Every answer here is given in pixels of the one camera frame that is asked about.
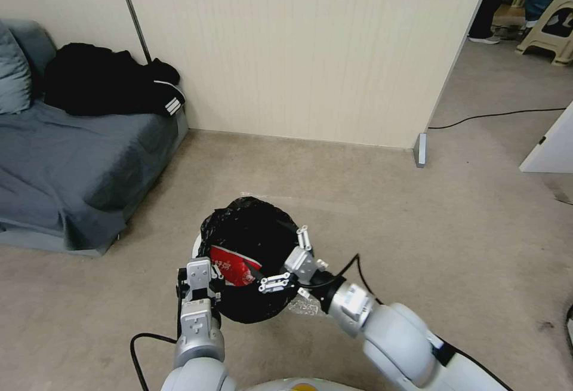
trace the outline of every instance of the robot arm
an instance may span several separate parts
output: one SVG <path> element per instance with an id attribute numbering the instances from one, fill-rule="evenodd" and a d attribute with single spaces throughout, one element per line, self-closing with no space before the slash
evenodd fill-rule
<path id="1" fill-rule="evenodd" d="M 328 265 L 312 254 L 306 226 L 297 233 L 299 246 L 287 258 L 285 273 L 261 278 L 260 292 L 298 287 L 302 296 L 316 297 L 322 310 L 348 335 L 364 337 L 364 354 L 400 390 L 510 390 L 470 356 L 433 334 L 406 306 L 377 304 L 372 294 L 346 282 L 341 273 L 327 272 Z M 209 258 L 194 258 L 182 270 L 181 334 L 174 370 L 162 391 L 234 391 L 235 382 L 222 363 L 220 317 L 213 309 L 223 277 Z"/>
<path id="2" fill-rule="evenodd" d="M 312 255 L 306 226 L 297 233 L 299 246 L 285 262 L 288 273 L 320 300 L 322 310 L 346 333 L 364 336 L 364 353 L 398 389 L 510 390 L 477 361 L 433 334 L 406 306 L 379 305 L 365 289 L 326 272 L 328 265 Z M 305 290 L 299 293 L 308 295 Z"/>

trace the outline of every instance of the metal pole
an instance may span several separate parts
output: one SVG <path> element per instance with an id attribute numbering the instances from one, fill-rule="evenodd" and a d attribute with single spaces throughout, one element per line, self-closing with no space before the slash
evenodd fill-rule
<path id="1" fill-rule="evenodd" d="M 139 43 L 141 43 L 141 47 L 143 48 L 143 54 L 145 54 L 145 59 L 149 64 L 151 63 L 151 56 L 149 55 L 149 50 L 147 49 L 147 44 L 145 43 L 145 38 L 143 37 L 143 32 L 141 31 L 141 26 L 139 25 L 137 14 L 135 13 L 135 8 L 133 7 L 133 3 L 131 2 L 131 0 L 125 0 L 125 2 L 127 3 L 127 7 L 130 10 L 131 20 L 133 21 L 135 31 L 137 31 L 137 37 L 139 37 Z"/>

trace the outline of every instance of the white stripe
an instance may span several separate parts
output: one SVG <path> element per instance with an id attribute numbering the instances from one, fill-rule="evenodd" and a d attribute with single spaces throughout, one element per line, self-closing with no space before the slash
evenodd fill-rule
<path id="1" fill-rule="evenodd" d="M 165 108 L 170 112 L 171 109 L 173 109 L 174 107 L 176 107 L 179 103 L 179 100 L 175 99 L 175 101 L 173 103 L 171 103 L 169 106 L 166 106 Z"/>
<path id="2" fill-rule="evenodd" d="M 181 107 L 181 103 L 179 103 L 179 106 L 177 106 L 175 109 L 170 110 L 169 113 L 173 115 L 174 113 L 176 113 L 176 111 L 179 110 L 180 107 Z"/>
<path id="3" fill-rule="evenodd" d="M 177 88 L 175 85 L 173 85 L 172 83 L 170 83 L 170 82 L 165 82 L 165 81 L 154 81 L 154 82 L 156 82 L 156 83 L 158 83 L 158 84 L 170 85 L 170 86 L 172 86 L 173 88 L 175 88 L 177 91 L 179 91 L 179 92 L 181 93 L 181 95 L 183 95 L 183 92 L 182 92 L 179 88 Z"/>
<path id="4" fill-rule="evenodd" d="M 173 97 L 173 99 L 165 105 L 165 108 L 167 109 L 168 107 L 170 107 L 173 104 L 173 102 L 176 100 L 177 100 L 177 97 Z"/>

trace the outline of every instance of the beige carpet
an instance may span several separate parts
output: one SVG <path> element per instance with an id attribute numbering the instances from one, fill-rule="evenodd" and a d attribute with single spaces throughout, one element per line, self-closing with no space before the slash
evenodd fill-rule
<path id="1" fill-rule="evenodd" d="M 514 45 L 468 44 L 433 125 L 567 105 L 571 69 L 517 56 Z M 573 389 L 563 330 L 573 303 L 573 207 L 554 199 L 550 176 L 517 168 L 556 117 L 430 132 L 423 170 L 405 150 L 192 132 L 104 257 L 2 247 L 0 388 L 137 390 L 131 336 L 175 334 L 176 270 L 202 219 L 252 193 L 308 224 L 334 270 L 360 252 L 380 298 L 414 309 L 515 390 Z M 549 182 L 573 187 L 568 176 Z M 328 318 L 283 312 L 255 325 L 224 321 L 223 332 L 242 387 L 290 375 L 387 387 L 361 343 Z M 172 350 L 138 346 L 151 389 L 169 373 Z"/>

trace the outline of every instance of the beige stool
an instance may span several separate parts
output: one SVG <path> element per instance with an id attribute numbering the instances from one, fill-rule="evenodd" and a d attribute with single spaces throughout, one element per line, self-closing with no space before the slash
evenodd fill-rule
<path id="1" fill-rule="evenodd" d="M 554 66 L 566 66 L 573 61 L 573 32 L 568 37 L 561 37 L 541 31 L 555 12 L 564 8 L 573 10 L 573 0 L 553 0 L 527 37 L 517 45 L 515 51 L 523 54 L 530 46 L 536 46 L 555 53 L 555 58 L 551 62 Z"/>

